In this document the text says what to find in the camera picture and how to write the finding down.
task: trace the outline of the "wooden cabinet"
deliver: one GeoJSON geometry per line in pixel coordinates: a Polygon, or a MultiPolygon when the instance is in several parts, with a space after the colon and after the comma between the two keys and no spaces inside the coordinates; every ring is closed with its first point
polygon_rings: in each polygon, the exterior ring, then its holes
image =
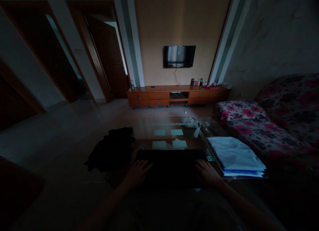
{"type": "Polygon", "coordinates": [[[201,86],[189,85],[156,86],[129,89],[127,97],[131,107],[206,105],[227,101],[230,91],[222,87],[207,90],[201,86]]]}

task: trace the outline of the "tv screen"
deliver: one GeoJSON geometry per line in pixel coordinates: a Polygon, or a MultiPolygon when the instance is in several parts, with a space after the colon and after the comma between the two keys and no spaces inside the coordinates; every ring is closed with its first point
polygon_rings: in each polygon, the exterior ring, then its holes
{"type": "Polygon", "coordinates": [[[165,46],[164,67],[192,67],[196,46],[165,46]]]}

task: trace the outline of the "human hand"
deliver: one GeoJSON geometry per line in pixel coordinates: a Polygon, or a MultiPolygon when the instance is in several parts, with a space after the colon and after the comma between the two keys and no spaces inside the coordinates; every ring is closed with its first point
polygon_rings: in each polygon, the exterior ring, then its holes
{"type": "Polygon", "coordinates": [[[219,186],[223,183],[217,171],[204,160],[196,160],[195,167],[200,172],[199,179],[207,186],[219,186]]]}
{"type": "Polygon", "coordinates": [[[146,172],[152,167],[153,164],[150,164],[144,168],[144,166],[148,163],[148,160],[136,161],[129,169],[123,184],[128,189],[136,188],[139,184],[141,184],[145,179],[146,172]]]}

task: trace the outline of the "coffee table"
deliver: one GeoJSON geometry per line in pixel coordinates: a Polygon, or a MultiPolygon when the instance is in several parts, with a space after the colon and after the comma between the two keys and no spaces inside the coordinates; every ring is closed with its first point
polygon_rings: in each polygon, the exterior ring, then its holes
{"type": "MultiPolygon", "coordinates": [[[[168,117],[150,120],[149,123],[143,121],[133,126],[136,142],[132,160],[135,160],[136,152],[140,149],[202,149],[209,163],[223,179],[234,179],[223,175],[206,139],[213,136],[229,136],[229,134],[211,117],[200,117],[187,123],[181,121],[182,117],[168,117]]],[[[252,177],[236,177],[236,179],[249,178],[252,177]]]]}

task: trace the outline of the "tiled floor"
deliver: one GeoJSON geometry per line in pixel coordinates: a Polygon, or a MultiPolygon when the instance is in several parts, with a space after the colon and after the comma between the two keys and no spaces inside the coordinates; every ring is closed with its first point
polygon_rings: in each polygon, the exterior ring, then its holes
{"type": "Polygon", "coordinates": [[[0,155],[44,177],[39,198],[13,230],[70,230],[112,189],[104,174],[83,163],[108,131],[162,117],[209,117],[212,107],[131,109],[126,99],[108,104],[78,100],[31,117],[0,133],[0,155]]]}

